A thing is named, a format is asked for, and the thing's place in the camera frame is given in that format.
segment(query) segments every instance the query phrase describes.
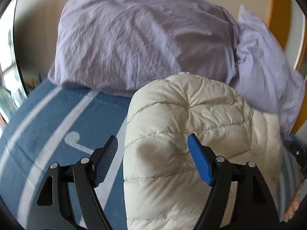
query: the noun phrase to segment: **foot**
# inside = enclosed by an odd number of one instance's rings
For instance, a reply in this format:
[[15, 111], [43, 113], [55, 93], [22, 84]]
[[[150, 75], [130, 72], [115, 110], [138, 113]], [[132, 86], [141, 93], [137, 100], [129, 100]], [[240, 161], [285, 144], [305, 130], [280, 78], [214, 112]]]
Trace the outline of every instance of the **foot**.
[[287, 222], [288, 220], [291, 220], [292, 217], [294, 216], [295, 212], [297, 211], [298, 207], [300, 206], [300, 200], [299, 200], [299, 196], [300, 196], [300, 192], [302, 191], [302, 188], [303, 188], [303, 184], [304, 184], [304, 181], [302, 181], [300, 183], [300, 185], [298, 186], [297, 188], [297, 191], [287, 209], [287, 211], [285, 212], [284, 214], [284, 217], [283, 217], [283, 220], [285, 222]]

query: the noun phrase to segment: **silver screw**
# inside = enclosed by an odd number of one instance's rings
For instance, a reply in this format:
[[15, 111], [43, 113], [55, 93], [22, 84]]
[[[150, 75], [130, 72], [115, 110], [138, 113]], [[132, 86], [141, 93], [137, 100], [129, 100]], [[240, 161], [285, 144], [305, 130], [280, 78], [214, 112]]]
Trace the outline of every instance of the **silver screw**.
[[222, 163], [225, 161], [225, 158], [223, 158], [222, 156], [217, 156], [216, 157], [216, 160], [219, 162], [219, 163]]
[[251, 168], [254, 168], [256, 167], [256, 164], [254, 162], [248, 162], [248, 166], [251, 167]]
[[57, 163], [52, 163], [51, 165], [50, 165], [50, 168], [51, 169], [55, 169], [57, 167]]
[[88, 163], [89, 162], [89, 158], [88, 157], [84, 157], [81, 159], [81, 163]]

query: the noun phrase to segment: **blue gripper pad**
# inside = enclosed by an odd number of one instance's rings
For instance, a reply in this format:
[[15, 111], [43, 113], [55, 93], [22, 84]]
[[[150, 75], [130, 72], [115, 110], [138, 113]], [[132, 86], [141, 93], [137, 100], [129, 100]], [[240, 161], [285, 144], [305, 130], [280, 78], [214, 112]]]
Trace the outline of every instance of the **blue gripper pad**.
[[193, 135], [188, 136], [188, 149], [191, 153], [199, 176], [207, 185], [211, 186], [211, 184], [213, 183], [211, 165], [201, 151], [199, 141], [197, 141]]

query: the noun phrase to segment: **quilted fabric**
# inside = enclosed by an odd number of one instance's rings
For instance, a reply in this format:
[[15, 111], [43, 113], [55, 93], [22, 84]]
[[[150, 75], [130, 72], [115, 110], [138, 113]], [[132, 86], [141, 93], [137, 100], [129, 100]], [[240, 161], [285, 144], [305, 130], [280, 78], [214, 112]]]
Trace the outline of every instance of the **quilted fabric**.
[[[129, 230], [195, 226], [210, 188], [188, 151], [190, 133], [233, 163], [256, 162], [275, 198], [281, 160], [277, 116], [251, 109], [224, 83], [180, 73], [146, 85], [129, 107], [123, 161]], [[223, 224], [234, 192], [232, 186]]]

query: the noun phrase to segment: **stitched seam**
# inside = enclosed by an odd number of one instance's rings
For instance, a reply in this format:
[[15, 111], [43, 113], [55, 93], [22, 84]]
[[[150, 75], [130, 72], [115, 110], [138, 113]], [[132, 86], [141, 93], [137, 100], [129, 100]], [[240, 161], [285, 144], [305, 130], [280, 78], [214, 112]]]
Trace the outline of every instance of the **stitched seam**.
[[171, 103], [156, 102], [156, 103], [147, 104], [147, 105], [145, 105], [144, 107], [141, 107], [139, 110], [137, 110], [137, 112], [135, 112], [131, 117], [129, 117], [128, 122], [130, 122], [131, 120], [133, 120], [133, 118], [134, 118], [134, 117], [136, 116], [136, 114], [138, 114], [139, 112], [142, 112], [142, 111], [144, 111], [145, 109], [150, 108], [151, 106], [154, 106], [154, 105], [156, 105], [156, 104], [168, 104], [168, 105], [180, 106], [180, 107], [183, 107], [183, 108], [185, 108], [185, 109], [192, 109], [192, 108], [194, 108], [194, 107], [196, 107], [196, 106], [199, 106], [199, 105], [212, 105], [212, 106], [229, 105], [229, 106], [233, 106], [233, 105], [236, 104], [236, 102], [233, 101], [233, 102], [231, 102], [231, 103], [222, 103], [222, 104], [218, 104], [218, 103], [216, 103], [216, 104], [212, 104], [212, 103], [207, 103], [207, 104], [205, 103], [205, 104], [203, 104], [203, 103], [202, 103], [202, 104], [196, 104], [196, 105], [191, 106], [191, 107], [185, 107], [185, 106], [182, 106], [182, 105], [180, 105], [180, 104], [171, 104]]
[[242, 122], [240, 123], [232, 123], [232, 124], [225, 124], [225, 125], [220, 125], [218, 127], [211, 127], [211, 128], [206, 128], [206, 129], [202, 129], [202, 130], [198, 130], [198, 131], [183, 131], [183, 132], [173, 132], [173, 131], [164, 131], [164, 132], [159, 132], [159, 133], [155, 133], [155, 134], [152, 134], [152, 135], [148, 135], [146, 137], [142, 137], [138, 140], [135, 140], [133, 143], [131, 143], [130, 145], [128, 145], [126, 148], [129, 148], [131, 145], [133, 145], [134, 143], [136, 143], [137, 141], [140, 141], [140, 140], [143, 140], [143, 139], [146, 139], [148, 137], [152, 137], [152, 136], [156, 136], [156, 135], [160, 135], [160, 134], [191, 134], [191, 133], [202, 133], [204, 131], [211, 131], [211, 130], [218, 130], [218, 129], [221, 129], [221, 128], [224, 128], [226, 126], [233, 126], [233, 125], [241, 125], [241, 124], [244, 124], [246, 120], [243, 120]]
[[180, 215], [180, 216], [173, 216], [173, 217], [166, 217], [166, 218], [148, 219], [148, 220], [140, 220], [140, 219], [127, 218], [127, 220], [138, 220], [138, 221], [167, 220], [167, 219], [173, 219], [173, 218], [187, 217], [187, 216], [191, 216], [191, 215], [195, 215], [195, 214], [201, 214], [201, 213], [202, 213], [202, 211], [198, 211], [196, 213]]
[[151, 178], [141, 178], [141, 179], [135, 179], [135, 180], [127, 180], [127, 181], [124, 181], [124, 182], [148, 181], [148, 180], [152, 180], [152, 179], [158, 179], [158, 178], [161, 178], [161, 177], [175, 176], [175, 175], [178, 175], [178, 174], [182, 174], [182, 173], [190, 172], [190, 171], [195, 171], [195, 170], [196, 169], [194, 168], [192, 170], [185, 170], [185, 171], [178, 172], [178, 173], [175, 173], [175, 174], [165, 174], [165, 175], [155, 176], [155, 177], [151, 177]]

